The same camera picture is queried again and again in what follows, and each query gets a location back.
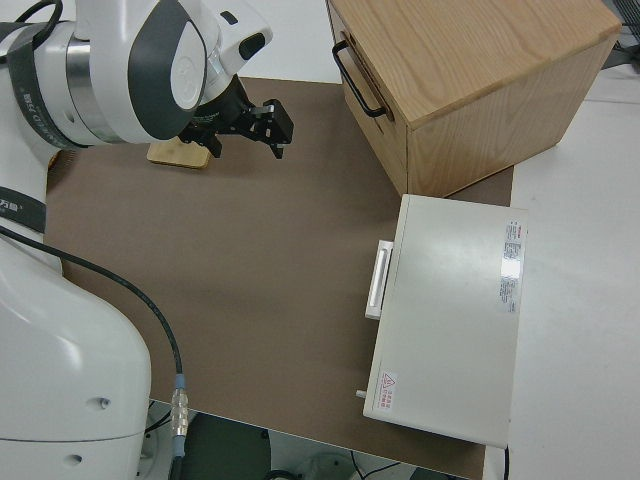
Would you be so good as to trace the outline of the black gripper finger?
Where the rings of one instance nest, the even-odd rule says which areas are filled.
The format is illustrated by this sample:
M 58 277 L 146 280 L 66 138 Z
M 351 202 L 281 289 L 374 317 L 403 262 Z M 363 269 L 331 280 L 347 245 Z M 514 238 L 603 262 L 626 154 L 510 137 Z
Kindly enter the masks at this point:
M 197 145 L 206 148 L 214 158 L 221 157 L 222 144 L 217 139 L 214 130 L 197 125 L 188 125 L 180 133 L 180 140 L 185 144 L 195 142 Z
M 277 99 L 267 100 L 262 106 L 252 107 L 250 117 L 253 139 L 266 144 L 276 159 L 282 159 L 294 131 L 294 123 L 283 104 Z

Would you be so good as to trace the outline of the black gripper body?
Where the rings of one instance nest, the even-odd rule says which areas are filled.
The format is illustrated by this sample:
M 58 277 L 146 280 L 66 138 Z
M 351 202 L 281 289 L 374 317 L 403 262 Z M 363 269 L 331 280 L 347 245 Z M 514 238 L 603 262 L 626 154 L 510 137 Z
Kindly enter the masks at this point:
M 248 112 L 254 107 L 239 79 L 232 79 L 216 98 L 203 101 L 191 119 L 191 137 L 208 138 L 217 133 L 240 134 L 254 138 Z

